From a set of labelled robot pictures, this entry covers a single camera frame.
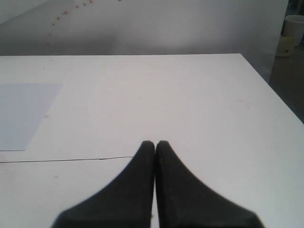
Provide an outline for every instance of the white container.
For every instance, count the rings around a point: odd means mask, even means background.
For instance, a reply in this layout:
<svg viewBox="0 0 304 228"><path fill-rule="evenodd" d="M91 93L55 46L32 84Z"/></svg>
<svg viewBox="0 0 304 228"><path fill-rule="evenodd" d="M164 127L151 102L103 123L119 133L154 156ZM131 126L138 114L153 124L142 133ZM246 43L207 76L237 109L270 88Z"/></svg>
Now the white container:
<svg viewBox="0 0 304 228"><path fill-rule="evenodd" d="M285 17L284 36L292 37L296 41L296 46L300 45L304 35L304 16L289 15Z"/></svg>

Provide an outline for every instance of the white wall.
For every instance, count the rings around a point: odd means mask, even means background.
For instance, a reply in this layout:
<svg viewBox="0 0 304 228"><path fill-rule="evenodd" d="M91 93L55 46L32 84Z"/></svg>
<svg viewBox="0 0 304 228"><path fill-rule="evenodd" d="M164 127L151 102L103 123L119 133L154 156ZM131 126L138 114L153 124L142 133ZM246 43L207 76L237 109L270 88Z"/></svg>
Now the white wall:
<svg viewBox="0 0 304 228"><path fill-rule="evenodd" d="M287 2L50 0L0 25L0 55L242 53L268 81Z"/></svg>

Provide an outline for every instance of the table surface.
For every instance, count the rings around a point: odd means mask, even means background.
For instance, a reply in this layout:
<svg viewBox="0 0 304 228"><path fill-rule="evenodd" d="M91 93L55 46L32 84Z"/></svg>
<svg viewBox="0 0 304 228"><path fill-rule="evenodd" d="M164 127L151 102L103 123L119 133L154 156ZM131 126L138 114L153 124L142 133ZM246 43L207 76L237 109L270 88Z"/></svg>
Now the table surface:
<svg viewBox="0 0 304 228"><path fill-rule="evenodd" d="M0 83L63 84L28 149L0 152L1 227L47 227L143 140L168 140L267 228L303 226L304 126L240 54L0 57L0 72Z"/></svg>

